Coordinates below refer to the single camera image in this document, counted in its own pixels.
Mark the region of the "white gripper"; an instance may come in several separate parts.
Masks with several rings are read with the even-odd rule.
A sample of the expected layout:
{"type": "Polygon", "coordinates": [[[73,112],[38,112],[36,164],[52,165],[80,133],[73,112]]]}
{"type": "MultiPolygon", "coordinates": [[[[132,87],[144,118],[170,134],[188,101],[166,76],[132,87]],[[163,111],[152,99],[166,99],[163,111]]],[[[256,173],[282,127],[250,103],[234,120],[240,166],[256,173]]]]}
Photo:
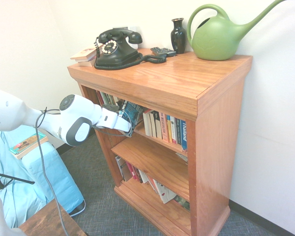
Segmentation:
{"type": "Polygon", "coordinates": [[[125,118],[125,112],[122,110],[119,110],[117,114],[107,109],[102,109],[101,117],[96,123],[96,127],[124,131],[126,137],[132,137],[133,130],[130,129],[131,124],[123,118],[125,118]]]}

